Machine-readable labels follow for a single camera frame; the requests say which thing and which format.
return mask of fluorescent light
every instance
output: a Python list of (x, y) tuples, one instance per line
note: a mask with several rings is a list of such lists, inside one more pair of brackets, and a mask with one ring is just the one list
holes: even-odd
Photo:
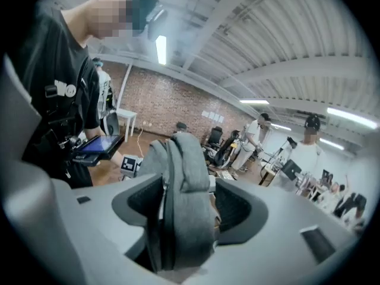
[(156, 39), (157, 58), (159, 64), (166, 65), (166, 37), (160, 35)]
[(292, 129), (288, 128), (287, 126), (280, 126), (280, 125), (276, 125), (275, 123), (271, 123), (271, 125), (273, 127), (275, 127), (276, 129), (284, 129), (284, 130), (287, 130), (287, 131), (291, 131)]
[(266, 100), (241, 100), (241, 103), (256, 103), (257, 105), (268, 105)]
[(361, 117), (361, 116), (357, 116), (355, 114), (351, 114), (351, 113), (343, 112), (341, 110), (333, 109), (331, 107), (327, 108), (327, 113), (333, 114), (333, 115), (336, 115), (339, 117), (343, 117), (343, 118), (349, 119), (351, 121), (355, 121), (359, 124), (362, 124), (364, 126), (371, 128), (371, 129), (376, 129), (378, 127), (378, 124), (374, 121), (370, 121), (369, 119), (366, 119), (366, 118)]
[(332, 146), (332, 147), (338, 148), (339, 150), (344, 150), (344, 147), (342, 145), (338, 145), (338, 144), (336, 144), (334, 142), (325, 140), (323, 138), (320, 138), (319, 140), (322, 141), (325, 144), (328, 144), (328, 145)]

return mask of dark hair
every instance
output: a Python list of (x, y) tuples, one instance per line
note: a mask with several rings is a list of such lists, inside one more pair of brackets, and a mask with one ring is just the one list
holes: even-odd
[(260, 114), (260, 116), (262, 118), (264, 118), (265, 121), (271, 121), (271, 119), (269, 118), (269, 115), (267, 113), (262, 113), (262, 114)]
[(317, 114), (310, 115), (308, 118), (306, 118), (305, 128), (313, 128), (315, 131), (319, 131), (321, 128), (321, 121), (319, 120)]

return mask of tablet screen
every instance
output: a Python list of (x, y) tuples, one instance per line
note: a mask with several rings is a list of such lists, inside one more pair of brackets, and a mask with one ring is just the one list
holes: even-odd
[(114, 136), (99, 136), (89, 144), (85, 145), (81, 151), (88, 151), (88, 152), (103, 152), (107, 151), (109, 147), (112, 145), (114, 140), (119, 137), (118, 135)]

